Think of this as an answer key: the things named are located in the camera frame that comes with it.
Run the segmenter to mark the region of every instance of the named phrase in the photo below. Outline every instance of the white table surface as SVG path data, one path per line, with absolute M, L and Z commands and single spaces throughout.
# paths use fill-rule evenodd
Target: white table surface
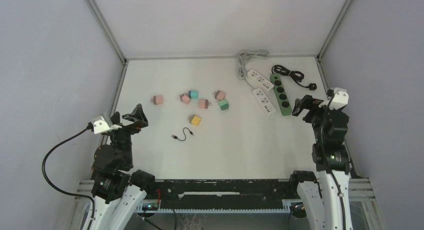
M 317 84 L 317 90 L 309 91 L 282 77 L 292 107 L 306 94 L 325 98 L 313 57 L 253 59 L 246 69 L 269 79 L 275 64 L 303 72 L 304 85 Z M 208 99 L 212 106 L 200 109 L 196 99 L 182 103 L 179 94 L 189 90 L 197 90 L 199 99 Z M 226 92 L 228 111 L 221 111 L 214 99 L 217 90 Z M 156 179 L 287 179 L 294 170 L 315 171 L 313 130 L 302 121 L 306 112 L 282 116 L 270 91 L 276 113 L 266 117 L 252 90 L 239 80 L 235 58 L 131 60 L 116 110 L 127 114 L 141 103 L 149 123 L 132 136 L 132 171 L 141 169 Z M 154 95 L 163 95 L 164 104 L 150 103 Z M 192 114 L 202 118 L 200 126 L 189 123 Z M 184 127 L 194 136 L 187 133 L 184 142 L 171 138 L 183 138 Z

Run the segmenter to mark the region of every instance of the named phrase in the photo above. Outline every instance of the gray wall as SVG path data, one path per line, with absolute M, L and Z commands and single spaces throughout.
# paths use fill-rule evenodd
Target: gray wall
M 42 159 L 107 112 L 121 63 L 84 0 L 0 0 L 0 22 L 0 228 L 60 230 L 73 198 L 47 185 Z M 75 191 L 98 143 L 58 148 L 47 174 Z
M 354 0 L 323 59 L 388 229 L 422 229 L 424 0 Z
M 125 56 L 151 58 L 264 48 L 273 55 L 316 55 L 345 0 L 96 2 Z

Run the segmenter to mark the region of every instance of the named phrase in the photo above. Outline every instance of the black cable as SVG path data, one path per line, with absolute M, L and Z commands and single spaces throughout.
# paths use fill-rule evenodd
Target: black cable
M 288 214 L 288 218 L 287 218 L 287 230 L 290 230 L 290 216 L 292 215 L 293 210 L 290 208 L 290 213 Z
M 320 197 L 321 199 L 323 199 L 323 194 L 321 193 L 321 186 L 320 186 L 320 183 L 319 183 L 318 181 L 316 181 L 316 184 L 318 184 L 319 197 Z
M 317 85 L 315 83 L 310 83 L 308 86 L 301 84 L 302 80 L 305 78 L 305 74 L 301 71 L 290 71 L 283 65 L 275 65 L 272 67 L 271 72 L 273 74 L 280 74 L 282 76 L 290 77 L 297 85 L 301 86 L 302 88 L 309 89 L 311 91 L 317 89 Z
M 194 136 L 194 134 L 193 134 L 193 132 L 192 131 L 190 131 L 190 129 L 188 128 L 188 127 L 184 127 L 183 129 L 182 129 L 182 133 L 184 134 L 184 139 L 183 140 L 181 140 L 181 139 L 179 139 L 177 136 L 175 136 L 175 135 L 172 135 L 171 137 L 173 138 L 173 139 L 176 139 L 176 140 L 179 140 L 179 141 L 181 141 L 181 142 L 184 142 L 186 139 L 187 139 L 187 136 L 186 136 L 186 133 L 184 132 L 184 130 L 188 130 L 188 132 L 192 135 L 192 136 Z
M 341 214 L 342 214 L 342 218 L 343 218 L 343 230 L 346 230 L 346 213 L 345 213 L 345 203 L 343 202 L 343 197 L 342 197 L 342 189 L 340 188 L 339 182 L 336 179 L 336 176 L 334 176 L 333 171 L 330 168 L 330 164 L 327 161 L 327 156 L 326 156 L 326 150 L 324 148 L 324 119 L 325 116 L 327 115 L 327 113 L 330 110 L 330 104 L 332 103 L 334 99 L 334 96 L 330 99 L 330 101 L 328 102 L 327 108 L 324 110 L 324 114 L 322 115 L 322 121 L 321 121 L 321 126 L 320 126 L 320 140 L 321 140 L 321 152 L 322 152 L 322 158 L 324 161 L 324 165 L 327 168 L 327 171 L 331 173 L 332 179 L 335 182 L 335 185 L 337 187 L 337 191 L 338 191 L 338 196 L 340 198 L 340 205 L 341 205 Z
M 152 225 L 153 227 L 155 227 L 157 230 L 162 230 L 162 228 L 158 227 L 156 224 L 154 224 L 153 222 L 151 222 L 149 219 L 145 218 L 144 221 L 150 225 Z
M 158 230 L 162 230 L 160 227 L 158 227 L 156 224 L 154 224 L 153 222 L 151 222 L 149 219 L 143 217 L 146 213 L 147 209 L 143 211 L 143 213 L 141 214 L 141 217 L 144 221 L 146 221 L 148 224 L 152 225 L 153 227 L 155 227 Z M 177 213 L 175 212 L 175 210 L 172 208 L 173 211 L 173 219 L 175 221 L 175 224 L 173 226 L 174 230 L 177 230 Z
M 47 176 L 46 173 L 46 161 L 47 158 L 50 156 L 50 154 L 52 154 L 52 152 L 57 149 L 58 147 L 60 147 L 61 145 L 71 141 L 72 139 L 78 137 L 79 135 L 83 134 L 85 131 L 90 130 L 91 129 L 91 124 L 89 123 L 88 126 L 80 131 L 79 133 L 75 134 L 74 136 L 71 136 L 70 138 L 58 143 L 56 146 L 54 146 L 52 149 L 50 149 L 50 151 L 48 151 L 48 153 L 45 155 L 44 159 L 42 160 L 42 164 L 41 164 L 41 171 L 42 171 L 42 176 L 44 177 L 45 181 L 56 191 L 58 191 L 59 193 L 68 195 L 68 196 L 72 196 L 72 197 L 80 197 L 80 198 L 86 198 L 86 199 L 90 199 L 91 203 L 92 203 L 92 212 L 91 212 L 91 220 L 90 223 L 88 225 L 88 229 L 90 229 L 90 226 L 92 224 L 92 221 L 94 219 L 94 214 L 95 214 L 95 209 L 96 209 L 96 203 L 94 201 L 94 198 L 92 198 L 91 196 L 88 195 L 82 195 L 82 194 L 77 194 L 77 193 L 71 193 L 71 192 L 67 192 L 65 190 L 60 189 L 59 187 L 57 187 L 56 185 L 53 184 L 52 181 L 50 181 L 49 177 Z

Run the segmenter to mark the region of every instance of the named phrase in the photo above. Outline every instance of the green power strip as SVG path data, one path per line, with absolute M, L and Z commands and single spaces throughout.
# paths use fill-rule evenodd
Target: green power strip
M 292 107 L 290 106 L 286 90 L 284 89 L 283 83 L 281 82 L 281 75 L 278 73 L 273 73 L 271 74 L 269 80 L 272 84 L 274 84 L 274 93 L 278 101 L 278 106 L 281 111 L 281 115 L 292 115 Z

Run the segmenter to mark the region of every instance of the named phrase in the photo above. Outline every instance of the socket outlet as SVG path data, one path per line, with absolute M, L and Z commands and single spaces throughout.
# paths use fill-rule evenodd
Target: socket outlet
M 276 108 L 261 88 L 253 90 L 252 94 L 260 108 L 263 109 L 263 111 L 266 113 L 267 117 L 276 112 Z
M 287 97 L 286 90 L 284 89 L 283 82 L 281 81 L 281 75 L 278 73 L 273 73 L 271 74 L 270 80 L 275 85 L 274 93 L 275 97 L 277 98 L 281 115 L 292 115 L 292 106 L 290 106 L 289 98 Z
M 274 88 L 270 81 L 253 69 L 247 73 L 247 81 L 254 88 L 261 88 L 265 93 L 269 93 Z

